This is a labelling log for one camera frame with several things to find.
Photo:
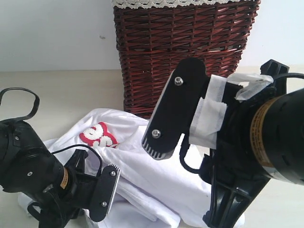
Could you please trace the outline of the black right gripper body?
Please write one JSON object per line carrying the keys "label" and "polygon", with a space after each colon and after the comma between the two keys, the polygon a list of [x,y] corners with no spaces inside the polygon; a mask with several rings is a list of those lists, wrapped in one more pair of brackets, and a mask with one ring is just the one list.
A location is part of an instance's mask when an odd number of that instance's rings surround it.
{"label": "black right gripper body", "polygon": [[274,82],[246,101],[233,97],[241,86],[225,86],[227,110],[217,132],[216,149],[210,150],[199,169],[190,169],[211,185],[210,208],[203,216],[210,228],[235,226],[271,179],[289,181],[281,115],[289,67],[269,60],[260,70]]}

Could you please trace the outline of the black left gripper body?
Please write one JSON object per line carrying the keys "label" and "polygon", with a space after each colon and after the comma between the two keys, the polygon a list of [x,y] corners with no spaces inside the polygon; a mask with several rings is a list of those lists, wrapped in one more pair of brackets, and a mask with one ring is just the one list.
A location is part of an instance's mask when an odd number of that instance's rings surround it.
{"label": "black left gripper body", "polygon": [[28,196],[34,202],[28,206],[40,228],[63,228],[78,217],[82,209],[90,218],[102,220],[102,170],[95,176],[85,173],[87,152],[77,149],[65,165],[54,155],[38,156],[38,171]]}

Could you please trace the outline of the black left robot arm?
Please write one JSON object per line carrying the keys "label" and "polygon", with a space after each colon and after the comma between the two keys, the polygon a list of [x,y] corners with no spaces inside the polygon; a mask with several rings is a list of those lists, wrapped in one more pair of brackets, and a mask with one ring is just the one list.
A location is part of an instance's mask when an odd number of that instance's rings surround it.
{"label": "black left robot arm", "polygon": [[99,166],[95,175],[87,174],[85,161],[95,151],[82,144],[74,148],[62,164],[28,123],[0,123],[0,185],[4,192],[32,199],[27,210],[41,228],[63,228],[85,209],[100,222],[110,211],[119,168]]}

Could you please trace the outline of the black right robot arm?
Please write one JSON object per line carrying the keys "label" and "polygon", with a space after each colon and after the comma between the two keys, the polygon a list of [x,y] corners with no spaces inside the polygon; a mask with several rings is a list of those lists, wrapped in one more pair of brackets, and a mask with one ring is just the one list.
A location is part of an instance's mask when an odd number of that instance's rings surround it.
{"label": "black right robot arm", "polygon": [[304,91],[286,91],[304,75],[272,59],[260,71],[207,76],[203,61],[183,59],[142,138],[155,160],[181,145],[181,165],[211,185],[210,228],[233,227],[271,179],[304,183]]}

